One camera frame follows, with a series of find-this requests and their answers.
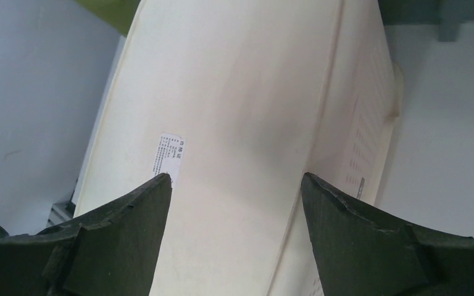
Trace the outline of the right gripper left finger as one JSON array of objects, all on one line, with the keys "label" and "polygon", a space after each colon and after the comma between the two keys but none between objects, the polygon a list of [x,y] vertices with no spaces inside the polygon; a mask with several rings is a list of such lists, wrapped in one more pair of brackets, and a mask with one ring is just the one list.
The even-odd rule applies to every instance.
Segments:
[{"label": "right gripper left finger", "polygon": [[161,173],[35,235],[0,227],[0,295],[148,295],[171,195]]}]

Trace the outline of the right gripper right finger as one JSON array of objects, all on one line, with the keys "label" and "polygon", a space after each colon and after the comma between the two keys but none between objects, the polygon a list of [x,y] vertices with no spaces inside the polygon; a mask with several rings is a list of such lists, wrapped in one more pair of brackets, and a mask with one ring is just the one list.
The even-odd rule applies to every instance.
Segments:
[{"label": "right gripper right finger", "polygon": [[474,295],[474,237],[403,220],[312,173],[301,194],[325,295]]}]

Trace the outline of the cream perforated plastic basket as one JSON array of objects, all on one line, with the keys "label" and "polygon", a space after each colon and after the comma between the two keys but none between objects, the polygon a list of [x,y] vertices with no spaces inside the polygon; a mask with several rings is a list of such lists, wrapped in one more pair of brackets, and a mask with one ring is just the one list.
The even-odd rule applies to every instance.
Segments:
[{"label": "cream perforated plastic basket", "polygon": [[157,173],[173,194],[151,295],[323,295],[311,172],[373,204],[399,115],[377,1],[141,1],[76,214]]}]

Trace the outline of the green perforated waste bin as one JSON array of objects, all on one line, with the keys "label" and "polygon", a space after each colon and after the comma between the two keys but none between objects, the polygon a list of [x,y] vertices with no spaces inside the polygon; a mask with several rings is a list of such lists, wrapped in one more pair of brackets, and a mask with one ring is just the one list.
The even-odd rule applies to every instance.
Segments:
[{"label": "green perforated waste bin", "polygon": [[114,27],[122,36],[128,35],[140,0],[75,0],[79,5]]}]

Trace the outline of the grey plastic storage bin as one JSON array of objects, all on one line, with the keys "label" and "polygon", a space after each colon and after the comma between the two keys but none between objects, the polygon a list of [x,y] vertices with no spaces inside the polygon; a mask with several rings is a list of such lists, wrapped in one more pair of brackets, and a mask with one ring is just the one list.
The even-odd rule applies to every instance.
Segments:
[{"label": "grey plastic storage bin", "polygon": [[457,40],[461,26],[474,22],[474,0],[379,0],[383,24],[436,25],[440,42]]}]

